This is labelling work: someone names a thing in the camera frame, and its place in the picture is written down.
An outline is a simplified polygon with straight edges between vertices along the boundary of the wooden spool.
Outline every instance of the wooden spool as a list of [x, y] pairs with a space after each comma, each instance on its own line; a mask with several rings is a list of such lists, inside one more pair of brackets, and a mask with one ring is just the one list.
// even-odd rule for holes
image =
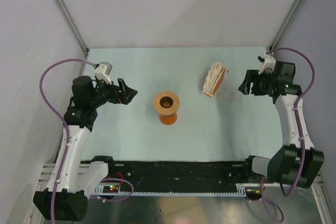
[[180, 107], [179, 97], [171, 91], [163, 91], [157, 94], [153, 106], [160, 114], [160, 121], [165, 125], [171, 125], [177, 120], [177, 110]]

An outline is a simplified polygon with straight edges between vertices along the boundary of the wall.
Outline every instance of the wall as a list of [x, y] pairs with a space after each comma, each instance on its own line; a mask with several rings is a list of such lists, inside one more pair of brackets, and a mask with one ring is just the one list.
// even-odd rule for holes
[[[304, 98], [307, 128], [316, 149], [324, 151], [322, 173], [330, 198], [336, 208], [336, 88], [335, 39], [336, 0], [305, 0], [290, 25], [279, 47], [301, 50], [316, 68], [316, 81]], [[297, 64], [295, 83], [305, 89], [311, 80], [311, 70], [300, 56], [289, 52], [278, 54], [278, 59]]]
[[[39, 78], [52, 63], [83, 54], [54, 0], [0, 0], [0, 223], [22, 223], [60, 121], [44, 104]], [[47, 97], [62, 113], [80, 64], [47, 76]]]
[[64, 0], [89, 48], [268, 46], [294, 0]]

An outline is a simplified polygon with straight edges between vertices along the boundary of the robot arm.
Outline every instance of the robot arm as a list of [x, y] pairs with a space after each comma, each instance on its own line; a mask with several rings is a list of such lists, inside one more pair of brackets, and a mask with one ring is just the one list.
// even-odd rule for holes
[[[269, 95], [273, 99], [279, 113], [282, 148], [271, 158], [249, 156], [247, 159], [254, 173], [262, 174], [274, 183], [291, 185], [298, 172], [301, 162], [301, 147], [299, 140], [298, 125], [294, 114], [294, 102], [302, 94], [301, 87], [293, 84], [295, 64], [276, 61], [273, 56], [263, 54], [258, 57], [262, 62], [259, 70], [247, 70], [244, 82], [238, 90], [243, 94]], [[306, 128], [302, 112], [302, 99], [299, 101], [297, 110], [303, 129], [306, 158], [303, 170], [297, 186], [310, 187], [320, 170], [324, 155], [315, 151]]]
[[94, 70], [94, 87], [89, 76], [80, 76], [72, 82], [73, 97], [64, 115], [69, 126], [70, 142], [66, 142], [66, 130], [54, 171], [44, 191], [37, 191], [34, 203], [46, 219], [50, 216], [51, 195], [57, 183], [55, 198], [55, 218], [57, 220], [80, 221], [84, 218], [88, 199], [96, 186], [111, 172], [111, 167], [103, 161], [95, 161], [77, 180], [82, 151], [91, 134], [97, 118], [97, 108], [107, 102], [129, 104], [137, 90], [129, 88], [123, 79], [118, 79], [119, 86], [113, 84], [109, 73], [112, 65], [106, 62], [98, 64]]

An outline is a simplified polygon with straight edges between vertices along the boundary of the white tabletop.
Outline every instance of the white tabletop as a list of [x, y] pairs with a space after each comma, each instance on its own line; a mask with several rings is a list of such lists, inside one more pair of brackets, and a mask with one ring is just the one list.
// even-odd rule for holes
[[[237, 91], [247, 69], [259, 69], [264, 47], [91, 49], [89, 61], [113, 65], [110, 77], [138, 90], [129, 105], [106, 104], [88, 139], [82, 159], [95, 155], [116, 160], [241, 160], [272, 157], [281, 147], [279, 115], [268, 96]], [[202, 94], [211, 66], [229, 69], [214, 97]], [[84, 75], [93, 77], [86, 67]], [[177, 121], [159, 120], [153, 99], [161, 91], [180, 98]]]

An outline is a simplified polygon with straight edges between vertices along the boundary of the spool hole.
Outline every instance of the spool hole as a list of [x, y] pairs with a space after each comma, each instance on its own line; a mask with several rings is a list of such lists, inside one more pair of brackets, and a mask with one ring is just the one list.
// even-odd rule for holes
[[165, 109], [168, 109], [170, 108], [171, 106], [173, 106], [173, 99], [170, 98], [170, 97], [163, 97], [160, 99], [160, 106], [165, 108]]

